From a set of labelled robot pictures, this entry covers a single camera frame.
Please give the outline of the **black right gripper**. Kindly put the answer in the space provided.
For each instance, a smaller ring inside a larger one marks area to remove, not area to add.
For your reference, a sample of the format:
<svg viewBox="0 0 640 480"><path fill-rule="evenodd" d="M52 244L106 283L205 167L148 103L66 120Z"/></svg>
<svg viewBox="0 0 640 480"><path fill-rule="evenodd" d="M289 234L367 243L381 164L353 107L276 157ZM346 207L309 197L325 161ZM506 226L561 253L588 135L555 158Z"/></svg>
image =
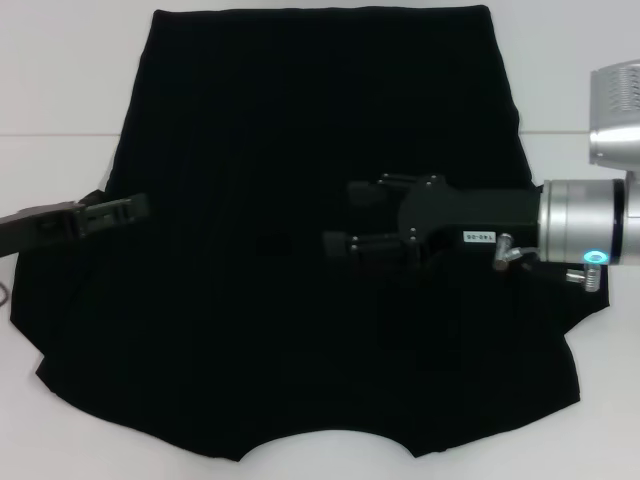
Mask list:
<svg viewBox="0 0 640 480"><path fill-rule="evenodd" d="M461 190L442 176L383 173L374 181L348 184L352 205L399 205L398 233L326 231L329 269L349 276L416 272L418 244L437 251L462 244L493 244L509 234L514 244L538 244L541 193L523 189Z"/></svg>

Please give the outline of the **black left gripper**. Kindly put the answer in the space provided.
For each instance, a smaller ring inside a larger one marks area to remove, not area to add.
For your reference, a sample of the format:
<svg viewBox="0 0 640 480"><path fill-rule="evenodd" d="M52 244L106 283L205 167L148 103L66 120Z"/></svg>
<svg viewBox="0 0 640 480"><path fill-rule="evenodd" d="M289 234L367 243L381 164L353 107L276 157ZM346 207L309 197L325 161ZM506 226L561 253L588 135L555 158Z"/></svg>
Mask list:
<svg viewBox="0 0 640 480"><path fill-rule="evenodd" d="M91 193L76 202L31 207L1 218L1 256L77 240L149 216L145 194L106 201Z"/></svg>

